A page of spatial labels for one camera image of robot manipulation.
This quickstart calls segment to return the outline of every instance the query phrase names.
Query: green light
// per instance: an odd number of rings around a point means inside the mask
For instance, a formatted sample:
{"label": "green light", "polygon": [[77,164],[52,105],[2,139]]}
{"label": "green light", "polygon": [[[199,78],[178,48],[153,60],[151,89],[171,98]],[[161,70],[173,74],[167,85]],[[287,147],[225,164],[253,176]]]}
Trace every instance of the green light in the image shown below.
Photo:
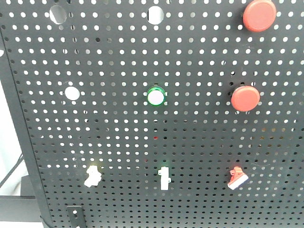
{"label": "green light", "polygon": [[148,102],[153,106],[160,106],[166,100],[166,92],[163,88],[156,85],[148,90]]}

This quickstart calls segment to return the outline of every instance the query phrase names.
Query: white plastic clip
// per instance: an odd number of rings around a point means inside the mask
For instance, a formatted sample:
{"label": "white plastic clip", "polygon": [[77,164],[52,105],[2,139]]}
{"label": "white plastic clip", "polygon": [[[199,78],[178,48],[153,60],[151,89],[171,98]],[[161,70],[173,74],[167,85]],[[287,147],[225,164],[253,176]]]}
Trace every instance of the white plastic clip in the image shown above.
{"label": "white plastic clip", "polygon": [[158,175],[161,176],[161,190],[168,190],[171,178],[169,177],[169,167],[162,167],[158,170]]}
{"label": "white plastic clip", "polygon": [[87,174],[89,174],[89,177],[85,181],[85,185],[87,187],[91,187],[92,185],[97,186],[98,183],[101,181],[101,173],[98,172],[96,165],[91,165],[87,171]]}

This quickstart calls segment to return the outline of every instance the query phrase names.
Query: pegboard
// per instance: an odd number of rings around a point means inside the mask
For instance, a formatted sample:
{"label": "pegboard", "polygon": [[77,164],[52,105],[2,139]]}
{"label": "pegboard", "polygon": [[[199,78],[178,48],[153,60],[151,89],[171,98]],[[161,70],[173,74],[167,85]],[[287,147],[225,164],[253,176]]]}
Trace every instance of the pegboard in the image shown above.
{"label": "pegboard", "polygon": [[[304,2],[274,0],[260,33],[242,23],[249,2],[1,2],[4,87],[18,94],[44,220],[68,228],[78,205],[90,228],[303,227]],[[159,107],[147,103],[155,83]],[[240,85],[260,92],[250,112],[230,104]],[[84,186],[90,165],[97,187]],[[249,180],[230,190],[237,165]]]}

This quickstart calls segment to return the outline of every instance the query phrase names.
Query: red button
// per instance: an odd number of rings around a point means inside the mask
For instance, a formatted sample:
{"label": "red button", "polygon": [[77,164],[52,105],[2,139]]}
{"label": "red button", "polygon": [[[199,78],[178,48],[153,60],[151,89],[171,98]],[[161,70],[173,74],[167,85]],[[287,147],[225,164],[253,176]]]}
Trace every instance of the red button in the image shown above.
{"label": "red button", "polygon": [[243,22],[252,32],[268,29],[276,19],[276,6],[271,0],[254,0],[245,9]]}
{"label": "red button", "polygon": [[231,98],[232,106],[240,111],[247,112],[254,109],[260,101],[260,93],[252,86],[237,88]]}

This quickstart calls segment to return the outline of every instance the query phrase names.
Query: hole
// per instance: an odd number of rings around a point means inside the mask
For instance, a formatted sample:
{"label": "hole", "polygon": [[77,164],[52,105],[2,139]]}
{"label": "hole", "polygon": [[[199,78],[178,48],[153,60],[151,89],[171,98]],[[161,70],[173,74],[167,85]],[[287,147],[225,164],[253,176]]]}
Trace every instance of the hole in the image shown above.
{"label": "hole", "polygon": [[162,22],[164,13],[159,6],[152,6],[147,12],[147,19],[150,24],[158,25]]}
{"label": "hole", "polygon": [[57,25],[63,24],[67,19],[66,11],[58,5],[52,6],[49,10],[49,17]]}
{"label": "hole", "polygon": [[71,101],[75,101],[80,97],[80,92],[77,88],[70,86],[70,87],[66,88],[65,95],[66,95],[67,99],[69,99]]}

